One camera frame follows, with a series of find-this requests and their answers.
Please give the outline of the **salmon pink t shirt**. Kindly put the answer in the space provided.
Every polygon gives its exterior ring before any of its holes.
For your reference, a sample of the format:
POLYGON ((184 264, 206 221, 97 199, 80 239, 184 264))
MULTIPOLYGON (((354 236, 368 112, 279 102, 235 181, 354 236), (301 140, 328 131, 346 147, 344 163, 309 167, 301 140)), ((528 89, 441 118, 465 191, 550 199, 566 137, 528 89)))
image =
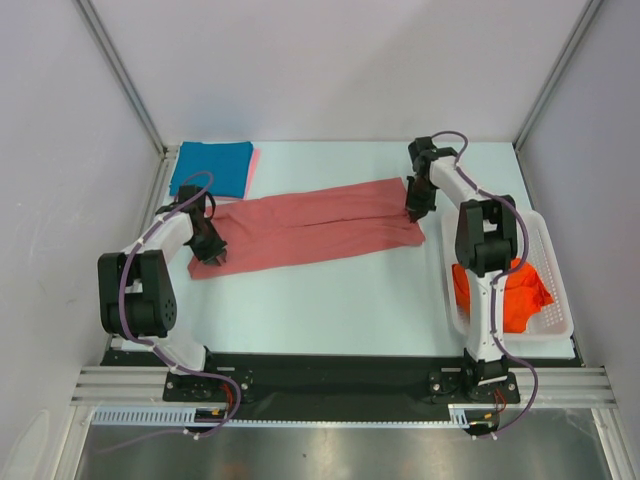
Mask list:
POLYGON ((227 242, 220 266, 192 259, 193 280, 418 247, 425 235, 405 210, 396 178, 220 205, 212 224, 227 242))

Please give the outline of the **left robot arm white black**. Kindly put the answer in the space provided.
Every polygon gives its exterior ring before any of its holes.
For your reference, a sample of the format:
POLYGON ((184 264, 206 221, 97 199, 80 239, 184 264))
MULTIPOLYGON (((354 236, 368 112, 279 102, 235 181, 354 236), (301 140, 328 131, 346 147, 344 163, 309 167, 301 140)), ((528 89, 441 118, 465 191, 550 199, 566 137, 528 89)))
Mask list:
POLYGON ((184 248, 206 266, 225 263, 227 242, 212 223, 215 208, 205 187, 184 185, 137 240, 97 261, 104 331, 154 354, 172 372, 187 374, 185 388, 199 400, 218 393, 220 376, 206 367, 207 347, 188 334, 173 332, 178 303, 169 264, 184 248))

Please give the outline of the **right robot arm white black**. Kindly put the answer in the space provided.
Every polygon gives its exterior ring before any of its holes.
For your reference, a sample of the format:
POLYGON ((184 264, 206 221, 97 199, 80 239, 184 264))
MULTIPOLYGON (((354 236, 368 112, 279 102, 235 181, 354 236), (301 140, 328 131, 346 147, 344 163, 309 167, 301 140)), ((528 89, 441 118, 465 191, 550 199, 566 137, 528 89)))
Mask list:
POLYGON ((508 196, 482 191, 459 167, 463 149, 438 147, 431 136, 408 146, 413 174, 405 208, 415 223, 436 209, 442 192, 458 211, 454 238, 457 264, 470 293, 470 328, 454 391, 484 401, 508 378, 503 345, 504 290, 518 253, 516 211, 508 196))

